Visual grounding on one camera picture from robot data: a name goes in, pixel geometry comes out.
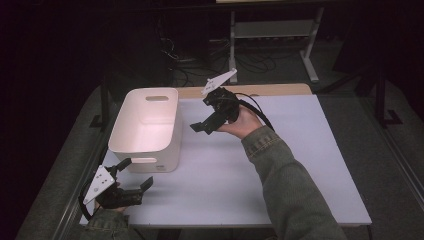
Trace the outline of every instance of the black cable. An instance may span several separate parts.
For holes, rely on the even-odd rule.
[[[296,51],[296,52],[290,53],[290,54],[288,54],[286,56],[282,56],[282,57],[271,57],[271,58],[274,59],[274,60],[277,60],[277,59],[286,59],[286,58],[293,57],[293,56],[295,56],[297,54],[299,54],[299,52]]]
[[[182,70],[182,69],[179,69],[179,68],[176,68],[175,70],[180,71],[180,72],[181,72],[181,73],[183,73],[183,74],[184,74],[184,76],[185,76],[185,79],[181,79],[181,80],[184,80],[184,81],[185,81],[182,87],[187,86],[187,83],[190,83],[192,86],[194,86],[193,81],[190,81],[190,80],[189,80],[189,78],[188,78],[188,74],[187,74],[187,72],[186,72],[186,71],[184,71],[184,70]],[[174,78],[174,79],[175,79],[175,80],[177,80],[176,84],[177,84],[177,87],[178,87],[178,80],[180,80],[180,79],[178,79],[178,78]]]
[[[91,216],[91,217],[94,217],[94,215],[96,215],[96,213],[97,213],[97,211],[99,211],[99,209],[100,209],[100,205],[96,208],[96,210],[94,210],[93,216]]]
[[[263,68],[260,68],[258,66],[249,64],[249,63],[245,62],[244,60],[241,60],[239,57],[234,57],[234,58],[239,63],[239,65],[242,66],[244,69],[246,69],[246,71],[248,71],[248,72],[251,72],[251,73],[266,73],[268,71],[267,69],[263,69]]]
[[[215,50],[214,52],[211,52],[209,54],[210,57],[213,57],[214,55],[217,55],[218,53],[221,53],[222,51],[230,48],[230,40],[223,39],[222,42],[225,42],[224,46],[220,47],[219,49]]]
[[[187,71],[185,69],[198,69],[198,70],[202,70],[203,69],[203,70],[206,70],[206,71],[211,71],[213,73],[199,74],[199,73],[194,73],[194,72]],[[191,75],[194,75],[194,76],[199,76],[199,77],[211,76],[213,74],[220,73],[220,72],[218,72],[218,71],[216,71],[214,69],[205,68],[205,67],[197,67],[197,68],[185,67],[185,68],[178,68],[178,70],[180,70],[182,72],[186,72],[186,73],[191,74]]]
[[[86,190],[88,184],[91,183],[91,181],[93,181],[93,179],[94,179],[94,176],[89,178],[84,183],[84,185],[81,188],[80,195],[78,196],[78,203],[79,203],[81,212],[88,221],[90,221],[90,219],[94,216],[94,214],[91,215],[87,210],[87,206],[84,204],[84,193],[85,193],[85,190]]]
[[[194,87],[194,83],[191,80],[182,79],[182,78],[174,78],[174,79],[175,79],[175,82],[176,82],[176,87],[179,87],[178,86],[178,81],[184,81],[184,83],[183,83],[183,85],[181,87],[186,87],[187,84],[190,84],[191,87]]]
[[[267,71],[272,71],[277,68],[277,64],[274,61],[274,59],[270,58],[269,56],[264,57],[264,56],[261,56],[260,54],[256,54],[256,55],[258,56],[259,59],[251,54],[246,54],[246,57],[249,58],[249,60],[253,63],[262,63],[266,67]],[[270,61],[272,63],[271,67],[268,66],[266,61]]]
[[[222,64],[221,68],[218,70],[219,72],[222,72],[222,70],[224,70],[225,66],[228,66],[228,61],[229,61],[229,57],[227,56],[222,56],[222,57],[226,57],[224,63]]]
[[[231,101],[231,102],[237,102],[242,106],[245,106],[246,108],[248,108],[249,110],[251,110],[252,112],[254,112],[258,117],[260,117],[262,119],[262,121],[264,121],[265,125],[267,125],[269,128],[272,129],[272,131],[275,132],[274,127],[272,126],[271,122],[268,120],[268,118],[265,116],[265,114],[261,111],[259,111],[257,108],[255,108],[253,105],[251,105],[250,103],[241,100],[241,99],[232,99],[232,98],[225,98],[225,97],[220,97],[217,99],[213,99],[210,100],[210,102],[215,102],[215,101],[219,101],[219,100],[227,100],[227,101]]]
[[[262,111],[261,107],[259,106],[258,102],[256,102],[256,100],[253,99],[251,96],[249,96],[247,94],[244,94],[244,93],[234,93],[234,94],[235,95],[243,95],[243,96],[246,96],[246,97],[250,98],[256,104],[256,106],[258,107],[259,111],[261,111],[261,113],[263,113],[263,111]]]

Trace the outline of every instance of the cable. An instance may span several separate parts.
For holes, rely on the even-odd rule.
[[[230,40],[228,40],[228,39],[222,39],[221,41],[222,42],[225,42],[225,45],[222,46],[221,48],[218,48],[214,52],[210,53],[209,56],[212,57],[213,55],[215,55],[215,54],[217,54],[217,53],[219,53],[221,51],[224,51],[225,49],[227,49],[230,46]]]
[[[91,181],[93,181],[93,179],[94,179],[94,175],[93,175],[93,177],[90,177],[90,178],[89,178],[89,179],[88,179],[88,180],[84,183],[83,187],[81,188],[80,195],[78,196],[78,203],[79,203],[79,205],[80,205],[81,212],[82,212],[82,214],[84,215],[84,217],[85,217],[88,221],[90,221],[90,219],[94,216],[94,214],[93,214],[93,215],[91,215],[91,214],[88,212],[88,210],[87,210],[87,206],[84,204],[84,193],[85,193],[85,190],[86,190],[86,188],[87,188],[88,184],[89,184]]]
[[[262,64],[264,64],[265,66],[266,66],[266,68],[267,68],[267,70],[268,71],[272,71],[272,70],[274,70],[274,69],[276,69],[277,68],[277,64],[276,64],[276,62],[275,62],[275,60],[274,59],[272,59],[271,57],[269,57],[269,56],[267,56],[267,57],[263,57],[263,56],[261,56],[260,54],[256,54],[260,59],[257,59],[257,58],[255,58],[253,55],[251,55],[251,54],[247,54],[246,55],[246,57],[247,58],[249,58],[249,60],[251,61],[251,62],[253,62],[253,63],[262,63]],[[271,65],[271,67],[269,67],[267,64],[266,64],[266,61],[270,61],[271,63],[272,63],[272,65]]]
[[[94,210],[93,216],[91,216],[91,217],[94,217],[94,215],[96,215],[96,213],[97,213],[97,211],[99,211],[99,209],[100,209],[100,205],[96,208],[96,210]]]
[[[234,58],[236,59],[236,61],[238,62],[238,64],[240,66],[242,66],[244,69],[246,69],[248,72],[252,72],[252,73],[266,73],[266,72],[268,72],[268,69],[267,68],[264,69],[264,68],[260,68],[258,66],[249,64],[249,63],[245,62],[244,60],[241,60],[240,57],[234,57]]]
[[[215,59],[214,61],[218,61],[219,59],[221,59],[221,58],[223,58],[223,57],[225,57],[226,55],[222,55],[222,56],[220,56],[219,58],[217,58],[217,59]],[[188,72],[188,71],[186,71],[187,73],[190,73],[190,74],[192,74],[192,75],[195,75],[195,76],[210,76],[210,75],[213,75],[213,74],[222,74],[222,71],[224,70],[224,68],[227,66],[227,63],[228,63],[228,57],[226,57],[225,58],[225,61],[224,61],[224,63],[221,65],[221,67],[218,69],[218,70],[214,70],[214,69],[211,69],[211,68],[206,68],[206,67],[203,67],[203,66],[196,66],[196,67],[181,67],[180,69],[191,69],[191,70],[198,70],[198,69],[204,69],[204,70],[207,70],[207,71],[212,71],[213,73],[212,74],[196,74],[196,73],[193,73],[193,72]]]
[[[251,96],[249,96],[247,94],[244,94],[244,93],[234,93],[234,94],[235,95],[243,95],[243,96],[246,96],[246,97],[250,98],[256,104],[256,106],[258,107],[259,111],[261,111],[261,113],[263,113],[263,111],[262,111],[261,107],[259,106],[258,102],[256,102],[256,100],[253,99]]]
[[[185,81],[182,87],[185,87],[187,85],[187,83],[191,83],[191,85],[194,86],[194,83],[188,79],[188,74],[187,74],[186,71],[179,69],[179,68],[176,68],[175,70],[182,72],[185,76],[185,79],[174,78],[175,80],[177,80],[177,87],[178,87],[178,80],[184,80]]]
[[[284,52],[287,51],[287,49],[283,49],[284,45],[281,45],[281,46],[277,47],[277,49],[273,53],[270,53],[268,56],[266,56],[266,58],[271,58],[271,59],[274,59],[274,60],[289,58],[289,57],[292,57],[294,55],[299,54],[299,51],[301,49],[303,49],[303,46],[304,46],[304,44],[302,44],[302,47],[299,47],[298,49],[296,49],[293,53],[291,53],[289,55],[286,55],[286,56],[283,56],[283,57],[274,57],[273,55],[275,55],[279,51],[284,51]],[[259,44],[257,44],[256,47],[259,51],[264,51],[264,49]]]
[[[231,101],[231,102],[237,102],[237,103],[239,103],[240,105],[243,105],[243,106],[245,106],[246,108],[248,108],[249,110],[251,110],[251,111],[253,111],[258,117],[260,117],[261,119],[262,119],[262,121],[264,121],[264,123],[265,123],[265,125],[267,125],[269,128],[271,128],[272,129],[272,131],[274,131],[275,132],[275,130],[274,130],[274,127],[272,126],[272,124],[271,124],[271,122],[268,120],[268,118],[265,116],[265,114],[263,113],[263,112],[261,112],[261,111],[259,111],[257,108],[255,108],[254,106],[252,106],[250,103],[248,103],[248,102],[246,102],[246,101],[244,101],[244,100],[241,100],[241,99],[238,99],[238,100],[235,100],[235,99],[232,99],[232,98],[225,98],[225,97],[220,97],[220,98],[217,98],[217,99],[213,99],[213,100],[210,100],[211,102],[215,102],[215,101],[219,101],[219,100],[228,100],[228,101]]]
[[[199,74],[199,73],[194,73],[194,72],[186,71],[184,69],[204,69],[204,70],[207,70],[207,71],[212,71],[213,73],[211,73],[211,74]],[[199,77],[205,77],[205,76],[210,76],[210,75],[213,75],[213,74],[220,73],[220,72],[218,72],[216,70],[213,70],[213,69],[210,69],[210,68],[204,68],[204,67],[198,67],[198,68],[186,67],[186,68],[177,68],[177,70],[180,70],[181,72],[185,72],[185,73],[188,73],[188,74],[191,74],[191,75],[194,75],[194,76],[199,76]]]
[[[189,85],[190,87],[194,87],[194,83],[192,81],[188,80],[188,79],[182,79],[182,78],[174,78],[174,79],[175,79],[175,82],[176,82],[175,87],[187,87],[187,84],[190,84]],[[178,81],[184,81],[184,83],[181,86],[179,86]]]
[[[164,38],[163,40],[166,40],[167,42],[171,43],[171,49],[169,51],[167,50],[161,50],[161,52],[165,53],[166,55],[168,55],[170,58],[172,58],[173,60],[178,61],[180,59],[180,57],[177,54],[174,54],[174,48],[175,48],[175,44],[174,42],[169,39],[169,38]]]

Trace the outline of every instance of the bin handle cutout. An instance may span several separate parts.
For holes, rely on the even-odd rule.
[[[157,161],[156,158],[131,158],[132,163],[155,163]]]
[[[147,96],[146,100],[149,102],[165,102],[169,101],[169,97],[167,96]]]

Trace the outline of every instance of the wire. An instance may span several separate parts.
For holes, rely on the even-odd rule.
[[[245,62],[240,57],[234,57],[234,58],[236,59],[236,61],[238,62],[238,64],[240,66],[242,66],[244,69],[246,69],[249,72],[252,72],[252,73],[266,73],[266,72],[268,72],[268,68],[267,67],[260,68],[258,66],[253,65],[253,64],[250,64],[250,63]]]
[[[193,81],[190,81],[188,79],[174,78],[174,80],[176,83],[175,87],[187,87],[188,84],[190,85],[190,87],[194,87]],[[184,81],[184,83],[181,86],[179,86],[178,81]]]
[[[210,53],[209,56],[213,56],[221,51],[224,51],[225,49],[228,49],[230,47],[230,40],[229,39],[222,39],[222,42],[225,42],[225,45],[221,48],[218,48],[214,52]]]
[[[258,102],[256,102],[255,99],[253,99],[251,96],[249,96],[247,94],[244,94],[244,93],[234,93],[234,94],[235,95],[243,95],[243,96],[246,96],[246,97],[250,98],[256,104],[256,106],[258,107],[259,111],[261,111],[261,113],[263,113],[263,111],[262,111],[261,107],[259,106]]]
[[[170,58],[172,58],[173,60],[179,60],[180,57],[177,54],[174,54],[174,48],[175,48],[175,44],[174,42],[169,39],[169,38],[164,38],[164,40],[166,40],[167,42],[171,43],[171,49],[169,51],[167,50],[161,50],[161,52],[165,53],[166,55],[168,55]]]
[[[246,57],[249,58],[249,60],[253,63],[262,63],[263,65],[266,66],[268,71],[271,71],[271,70],[274,70],[274,69],[277,68],[277,64],[276,64],[275,60],[272,59],[271,57],[269,57],[269,56],[264,57],[264,56],[261,56],[260,54],[257,54],[257,55],[260,59],[257,59],[253,55],[250,55],[250,54],[246,55]],[[269,61],[269,62],[272,63],[271,67],[268,67],[268,64],[266,64],[266,61]]]
[[[82,188],[81,188],[81,191],[80,191],[80,195],[78,196],[78,203],[79,203],[79,206],[80,206],[80,209],[81,209],[81,212],[82,212],[82,214],[84,215],[84,217],[88,220],[88,221],[90,221],[90,219],[94,216],[94,214],[93,215],[90,215],[90,213],[88,212],[88,210],[87,210],[87,206],[84,204],[84,193],[85,193],[85,190],[86,190],[86,188],[87,188],[87,186],[88,186],[88,184],[92,181],[94,179],[94,176],[93,177],[90,177],[85,183],[84,183],[84,185],[82,186]]]
[[[265,114],[263,112],[259,111],[258,109],[256,109],[250,103],[248,103],[248,102],[246,102],[244,100],[241,100],[241,99],[237,99],[236,100],[236,99],[225,98],[225,97],[220,97],[220,98],[217,98],[217,99],[213,99],[213,100],[210,100],[210,102],[215,102],[215,101],[218,101],[218,100],[228,100],[228,101],[232,101],[232,102],[237,102],[238,104],[247,107],[248,109],[252,110],[256,115],[258,115],[264,121],[265,125],[267,125],[269,128],[272,129],[272,131],[275,132],[274,127],[272,126],[272,124],[268,120],[268,118],[265,116]]]
[[[96,210],[94,210],[93,216],[91,216],[91,217],[94,217],[94,215],[96,215],[96,213],[97,213],[97,211],[99,211],[99,209],[100,209],[100,205],[96,208]]]
[[[187,83],[189,83],[189,82],[194,86],[193,82],[188,79],[188,74],[185,71],[182,71],[179,68],[176,68],[175,70],[180,71],[181,73],[183,73],[184,76],[185,76],[185,78],[184,79],[179,79],[179,78],[175,78],[174,77],[174,80],[175,81],[173,81],[173,82],[175,82],[175,84],[173,84],[173,85],[175,85],[176,87],[178,87],[178,80],[183,80],[184,81],[184,84],[182,85],[183,87],[185,87],[187,85]]]
[[[216,62],[219,59],[221,59],[223,57],[226,57],[226,56],[227,56],[227,54],[223,54],[223,55],[219,56],[218,58],[214,59],[213,61]],[[186,69],[189,69],[189,70],[206,70],[206,71],[213,72],[211,74],[197,74],[197,73],[193,73],[193,72],[188,72],[187,71],[187,73],[190,73],[190,74],[195,75],[195,76],[209,76],[209,75],[213,75],[215,73],[222,73],[222,70],[225,68],[225,66],[227,66],[227,62],[228,62],[228,57],[225,58],[224,63],[221,65],[221,67],[218,70],[215,70],[215,69],[212,69],[212,68],[208,68],[208,67],[205,67],[203,65],[200,65],[200,66],[187,66],[187,67],[180,66],[179,69],[183,69],[183,70],[186,70]]]
[[[278,60],[278,59],[286,59],[286,58],[293,57],[293,56],[295,56],[295,55],[297,55],[297,54],[299,54],[299,52],[298,52],[298,51],[295,51],[295,52],[290,53],[290,54],[288,54],[288,55],[286,55],[286,56],[282,56],[282,57],[271,57],[271,58],[272,58],[272,59],[274,59],[274,60]]]
[[[211,71],[213,73],[210,73],[210,74],[199,74],[199,73],[190,72],[190,71],[187,71],[187,70],[184,70],[184,69],[199,69],[199,70],[200,69],[203,69],[203,70]],[[185,72],[185,73],[188,73],[188,74],[191,74],[191,75],[194,75],[194,76],[200,76],[200,77],[210,76],[210,75],[213,75],[213,74],[220,73],[220,72],[218,72],[216,70],[213,70],[213,69],[210,69],[210,68],[205,68],[205,67],[198,67],[198,68],[190,68],[190,67],[188,67],[188,68],[178,68],[178,70],[180,70],[181,72]]]

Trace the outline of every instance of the dark floor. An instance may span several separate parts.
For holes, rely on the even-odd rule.
[[[297,54],[303,46],[302,40],[290,41],[286,47],[274,49],[272,55],[274,62],[267,59],[268,62],[264,64],[258,64],[258,59],[264,57],[262,52],[258,54],[254,53],[254,49],[240,48],[237,56],[239,61],[255,59],[255,62],[251,62],[251,65],[238,65],[238,84],[303,82],[314,91],[319,90],[345,76],[343,73],[331,70],[341,45],[342,42],[338,40],[316,43],[312,62],[315,64],[320,82],[315,84],[309,82]],[[270,66],[274,64],[275,69],[271,70]],[[176,81],[175,86],[177,84],[178,86],[203,85],[207,76],[216,74],[210,69],[219,70],[222,67],[226,69],[226,59],[218,58],[213,64],[199,67],[198,63],[193,62],[179,64],[180,70],[175,71],[175,76],[181,80]],[[414,194],[413,185],[409,181],[411,176],[406,174],[408,171],[406,173],[403,171],[405,162],[402,161],[406,161],[416,176],[423,173],[422,159],[424,158],[421,150],[417,148],[424,138],[423,123],[408,106],[401,92],[388,83],[386,106],[398,113],[404,124],[390,125],[387,129],[383,129],[373,116],[374,94],[357,97],[354,93],[357,82],[358,79],[354,79],[330,93],[320,94],[319,100],[373,221],[370,232],[373,239],[420,239],[424,235],[424,229],[421,227],[424,225],[424,213],[419,196]],[[86,109],[83,109],[79,117],[80,121],[74,126],[75,134],[84,131],[87,134],[85,139],[88,140],[80,143],[80,139],[75,140],[71,134],[67,141],[68,146],[65,146],[66,151],[63,151],[60,158],[66,158],[69,154],[75,155],[75,148],[79,149],[76,151],[81,156],[88,154],[85,146],[95,141],[93,136],[97,136],[97,132],[90,134],[83,129],[87,128],[87,121],[91,119],[91,116],[99,113],[97,94],[98,92],[94,92],[87,101],[84,107]],[[73,159],[78,161],[77,158],[81,156],[74,156]],[[65,233],[59,236],[78,239],[82,229],[78,225],[80,213],[78,209],[74,211],[77,211],[74,215],[75,219],[73,223],[69,222],[72,228],[70,230],[65,228]],[[344,230],[349,239],[370,239],[369,229],[365,226],[344,228]],[[158,234],[157,229],[142,228],[140,231],[146,239],[155,239]],[[180,239],[264,239],[269,235],[269,229],[185,229]]]
[[[2,182],[13,186],[7,188],[4,196],[10,207],[4,210],[9,220],[2,222],[2,228],[8,226],[16,232],[32,203],[18,239],[77,239],[81,227],[77,224],[80,211],[73,198],[79,190],[75,186],[81,184],[81,175],[88,173],[87,159],[99,155],[96,147],[103,146],[107,138],[99,128],[90,127],[93,117],[100,114],[98,86],[102,79],[98,79],[98,66],[92,64],[95,61],[90,60],[92,49],[84,44],[93,40],[102,25],[84,28],[86,22],[75,18],[73,14],[77,11],[73,8],[47,11],[21,2],[17,8],[2,8],[13,11],[1,15],[1,19],[9,20],[9,26],[15,26],[8,29],[7,24],[1,25],[2,33],[7,30],[2,35],[10,38],[0,39],[5,46],[5,59],[11,59],[1,64],[2,78],[9,80],[2,81],[6,91],[1,97],[2,102],[12,103],[4,106],[5,116],[12,117],[2,118],[2,151],[7,150],[6,161],[2,161]],[[56,9],[54,1],[44,2],[49,9]],[[91,17],[98,24],[104,21],[95,15]],[[238,84],[307,83],[317,91],[346,76],[333,71],[343,42],[320,39],[311,55],[320,82],[310,83],[298,54],[304,41],[239,41]],[[214,44],[225,47],[226,42]],[[214,52],[207,63],[182,57],[180,60],[184,61],[174,66],[173,86],[204,85],[207,77],[227,70],[226,54],[227,48]],[[423,122],[403,93],[387,82],[386,108],[393,109],[403,124],[382,129],[373,116],[374,92],[366,97],[354,94],[359,80],[355,78],[319,95],[320,102],[373,220],[374,239],[421,239]],[[63,131],[72,126],[69,135]],[[157,235],[156,230],[142,230],[147,239]],[[365,227],[345,231],[349,239],[369,239]],[[266,229],[185,230],[181,239],[261,239],[267,234]]]

